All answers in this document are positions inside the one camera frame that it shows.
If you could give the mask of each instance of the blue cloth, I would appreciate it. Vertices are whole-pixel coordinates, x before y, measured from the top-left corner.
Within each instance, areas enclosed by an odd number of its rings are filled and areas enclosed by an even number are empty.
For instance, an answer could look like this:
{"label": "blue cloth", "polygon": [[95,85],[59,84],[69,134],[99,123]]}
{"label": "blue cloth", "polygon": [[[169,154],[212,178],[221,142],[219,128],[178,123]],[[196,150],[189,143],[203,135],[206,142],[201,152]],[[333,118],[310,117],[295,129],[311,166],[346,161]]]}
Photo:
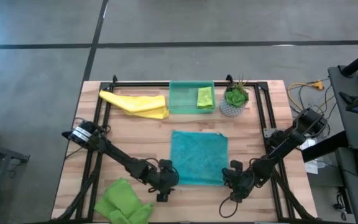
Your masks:
{"label": "blue cloth", "polygon": [[173,131],[171,161],[179,184],[223,185],[222,168],[228,167],[227,137],[219,133]]}

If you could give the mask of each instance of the light green cloth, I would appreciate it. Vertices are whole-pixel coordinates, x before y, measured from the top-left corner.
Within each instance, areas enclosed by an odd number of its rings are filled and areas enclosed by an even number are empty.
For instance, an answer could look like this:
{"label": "light green cloth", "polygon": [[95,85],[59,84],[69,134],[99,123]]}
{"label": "light green cloth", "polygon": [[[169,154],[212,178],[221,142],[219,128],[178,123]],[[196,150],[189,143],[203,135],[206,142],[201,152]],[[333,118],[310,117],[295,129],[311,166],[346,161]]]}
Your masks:
{"label": "light green cloth", "polygon": [[153,206],[143,205],[126,179],[115,181],[94,209],[113,224],[147,224]]}
{"label": "light green cloth", "polygon": [[198,109],[213,109],[212,87],[198,88]]}

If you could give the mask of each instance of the translucent green container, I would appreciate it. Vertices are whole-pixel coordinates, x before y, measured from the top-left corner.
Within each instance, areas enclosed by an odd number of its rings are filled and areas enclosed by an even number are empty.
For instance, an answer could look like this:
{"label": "translucent green container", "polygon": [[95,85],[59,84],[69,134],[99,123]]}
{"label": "translucent green container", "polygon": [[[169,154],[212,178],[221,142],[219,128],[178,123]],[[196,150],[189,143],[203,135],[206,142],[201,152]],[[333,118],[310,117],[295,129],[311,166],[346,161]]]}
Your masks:
{"label": "translucent green container", "polygon": [[[212,87],[212,109],[198,109],[198,88]],[[171,114],[202,114],[215,110],[215,88],[212,81],[171,81],[169,83],[169,111]]]}

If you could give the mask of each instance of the white pot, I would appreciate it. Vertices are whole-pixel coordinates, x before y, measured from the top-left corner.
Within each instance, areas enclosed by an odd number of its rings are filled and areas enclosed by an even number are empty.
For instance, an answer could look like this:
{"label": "white pot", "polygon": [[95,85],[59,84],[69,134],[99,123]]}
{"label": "white pot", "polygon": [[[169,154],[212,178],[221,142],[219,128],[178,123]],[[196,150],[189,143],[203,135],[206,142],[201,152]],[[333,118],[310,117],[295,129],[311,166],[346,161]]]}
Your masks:
{"label": "white pot", "polygon": [[235,116],[239,116],[242,113],[242,111],[247,106],[247,104],[248,101],[246,101],[246,103],[244,103],[244,105],[242,105],[240,108],[236,108],[233,105],[227,104],[226,98],[223,96],[219,108],[221,109],[222,114],[229,117],[235,117]]}

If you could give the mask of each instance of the wooden tabletop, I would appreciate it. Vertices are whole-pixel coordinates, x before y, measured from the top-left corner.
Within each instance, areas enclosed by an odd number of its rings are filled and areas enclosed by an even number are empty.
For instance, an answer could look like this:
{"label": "wooden tabletop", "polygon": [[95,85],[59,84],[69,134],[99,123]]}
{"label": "wooden tabletop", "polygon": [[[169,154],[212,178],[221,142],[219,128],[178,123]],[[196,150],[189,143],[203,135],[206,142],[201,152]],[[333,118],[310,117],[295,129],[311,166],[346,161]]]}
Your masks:
{"label": "wooden tabletop", "polygon": [[[286,129],[292,124],[292,116],[288,104],[284,82],[272,80],[268,82],[270,97],[277,128]],[[76,117],[92,121],[98,98],[100,82],[84,82]],[[216,87],[216,103],[219,105],[225,88]],[[168,105],[168,87],[115,87],[114,93],[130,96],[164,95]],[[264,113],[267,126],[270,127],[269,116],[262,94]],[[170,157],[170,141],[173,130],[220,132],[229,140],[229,160],[238,160],[247,167],[253,157],[264,155],[262,132],[255,93],[249,91],[249,103],[243,113],[236,118],[224,116],[217,107],[212,114],[170,114],[163,120],[127,116],[119,108],[112,106],[109,115],[111,132],[108,138],[112,143],[128,155],[136,158],[155,157],[168,159]],[[79,146],[69,143],[67,153]],[[58,217],[71,203],[78,193],[86,158],[86,150],[80,150],[70,156],[64,163],[60,185],[56,195],[52,218]],[[294,150],[285,159],[285,168],[292,192],[307,211],[317,216],[309,181],[305,172],[301,152]],[[134,180],[124,170],[124,167],[108,156],[103,156],[101,175],[99,179],[98,198],[107,187],[119,178],[128,179],[137,196],[144,203],[153,203],[154,212],[150,222],[252,222],[277,221],[273,194],[270,183],[262,188],[254,188],[249,197],[239,204],[237,213],[231,218],[219,216],[220,203],[229,196],[231,190],[227,187],[189,186],[178,185],[176,191],[169,196],[167,203],[157,203],[157,193],[148,193],[149,185],[143,185]],[[85,200],[84,213],[88,211],[89,194]],[[287,214],[285,199],[280,191],[280,200],[284,214]],[[234,202],[227,202],[223,214],[230,214],[235,208]],[[95,212],[94,221],[106,221],[104,217]]]}

